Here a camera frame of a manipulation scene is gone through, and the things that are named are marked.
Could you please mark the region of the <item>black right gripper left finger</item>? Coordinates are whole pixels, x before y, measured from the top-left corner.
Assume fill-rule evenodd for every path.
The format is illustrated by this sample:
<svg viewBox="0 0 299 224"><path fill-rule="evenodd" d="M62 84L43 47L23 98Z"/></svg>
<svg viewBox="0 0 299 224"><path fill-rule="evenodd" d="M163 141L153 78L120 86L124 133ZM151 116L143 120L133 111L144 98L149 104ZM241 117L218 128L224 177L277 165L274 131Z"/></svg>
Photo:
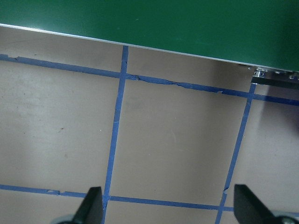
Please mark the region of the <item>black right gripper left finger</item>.
<svg viewBox="0 0 299 224"><path fill-rule="evenodd" d="M101 187L91 187L77 212L73 224L100 224L103 218L103 199Z"/></svg>

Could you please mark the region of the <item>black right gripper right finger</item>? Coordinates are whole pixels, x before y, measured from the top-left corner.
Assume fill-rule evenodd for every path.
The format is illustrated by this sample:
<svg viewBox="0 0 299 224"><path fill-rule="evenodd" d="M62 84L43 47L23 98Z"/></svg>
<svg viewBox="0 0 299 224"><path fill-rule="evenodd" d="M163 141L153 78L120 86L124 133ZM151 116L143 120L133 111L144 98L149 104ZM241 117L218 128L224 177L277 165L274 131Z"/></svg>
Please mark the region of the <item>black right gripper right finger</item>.
<svg viewBox="0 0 299 224"><path fill-rule="evenodd" d="M245 184L234 186L234 216L240 224L297 224L291 216L275 216Z"/></svg>

